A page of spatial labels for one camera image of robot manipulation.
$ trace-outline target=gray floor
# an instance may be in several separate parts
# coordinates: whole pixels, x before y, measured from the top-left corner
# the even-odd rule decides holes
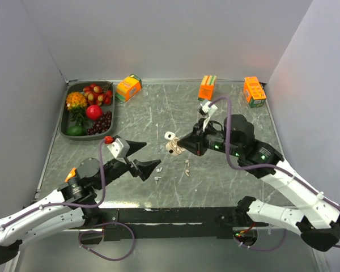
[[[260,232],[255,247],[272,247],[283,231]],[[283,247],[273,252],[239,248],[234,240],[216,238],[140,239],[132,255],[120,262],[103,260],[78,247],[76,232],[60,233],[30,246],[16,272],[180,272],[180,271],[318,271],[310,247],[293,233]],[[108,257],[121,257],[129,240],[102,242],[96,250]]]
[[[271,186],[244,171],[232,170],[224,154],[208,151],[197,157],[185,152],[178,157],[165,150],[166,131],[182,136],[191,132],[200,115],[197,113],[199,83],[145,84],[127,103],[116,105],[113,135],[148,145],[130,158],[161,159],[162,178],[156,184],[154,175],[146,182],[125,174],[108,186],[102,207],[216,207],[236,206],[244,196],[253,196],[274,205],[290,205]],[[243,94],[242,84],[216,85],[214,97],[230,95],[233,113],[243,114],[254,124],[256,137],[279,149],[277,136],[264,105],[251,109]],[[223,123],[226,102],[217,104],[214,120]],[[45,197],[61,184],[70,170],[88,157],[97,157],[99,141],[77,142],[57,133],[41,187]],[[111,159],[110,152],[104,152]],[[186,159],[190,160],[190,177],[184,175]]]

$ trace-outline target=green avocado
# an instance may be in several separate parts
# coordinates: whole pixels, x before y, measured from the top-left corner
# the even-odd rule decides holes
[[[68,136],[83,136],[86,134],[86,130],[82,126],[71,126],[67,129]]]

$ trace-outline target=orange and green box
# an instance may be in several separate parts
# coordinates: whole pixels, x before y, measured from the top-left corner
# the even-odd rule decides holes
[[[266,94],[256,76],[244,78],[243,93],[251,108],[263,106]]]
[[[211,100],[211,97],[214,92],[215,83],[216,75],[205,75],[203,77],[202,83],[200,84],[198,100],[203,99]]]
[[[142,88],[141,78],[131,74],[121,81],[116,88],[116,100],[120,103],[128,101]]]

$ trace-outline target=marble surface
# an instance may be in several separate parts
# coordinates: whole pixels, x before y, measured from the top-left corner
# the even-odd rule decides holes
[[[274,205],[290,205],[289,201],[268,184],[244,171],[231,169],[225,154],[207,151],[197,157],[189,152],[170,156],[166,152],[164,134],[177,136],[189,133],[198,121],[199,83],[145,84],[143,90],[125,104],[117,104],[113,135],[133,141],[146,141],[147,146],[130,160],[161,159],[161,173],[154,172],[145,182],[129,173],[107,186],[106,201],[101,207],[216,207],[236,206],[243,196],[253,196]],[[256,138],[279,150],[277,137],[266,105],[249,108],[243,85],[220,83],[213,97],[230,95],[233,113],[243,114],[255,127]],[[226,102],[217,104],[213,120],[223,123]],[[53,149],[42,181],[40,197],[61,184],[72,167],[88,157],[97,157],[99,141],[68,140],[57,131]],[[104,149],[104,159],[111,159]],[[190,176],[185,175],[185,160],[190,161]],[[154,177],[161,176],[158,183]]]

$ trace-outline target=tray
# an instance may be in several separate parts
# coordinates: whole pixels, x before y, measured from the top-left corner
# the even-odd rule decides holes
[[[83,92],[83,88],[85,88],[85,86],[89,86],[92,83],[97,84],[100,87],[103,87],[108,82],[106,82],[106,81],[88,81],[88,82],[78,82],[76,84],[68,86],[67,91],[66,91],[65,96],[64,96],[64,102],[62,103],[61,120],[60,120],[60,126],[59,126],[59,131],[63,135],[63,137],[74,140],[74,141],[91,141],[91,140],[103,139],[105,136],[110,134],[111,129],[113,127],[114,103],[116,101],[116,99],[114,99],[114,94],[113,94],[113,97],[112,97],[112,104],[111,105],[102,105],[101,106],[101,109],[102,109],[103,112],[106,112],[106,111],[112,112],[111,126],[109,127],[109,129],[106,132],[96,134],[96,135],[85,135],[85,136],[69,136],[69,135],[66,135],[67,129],[69,127],[75,125],[74,122],[70,121],[71,114],[66,109],[65,100],[67,98],[67,95],[70,94],[71,92]],[[91,126],[92,126],[92,121],[88,120],[88,124],[84,125],[84,128],[87,130]]]

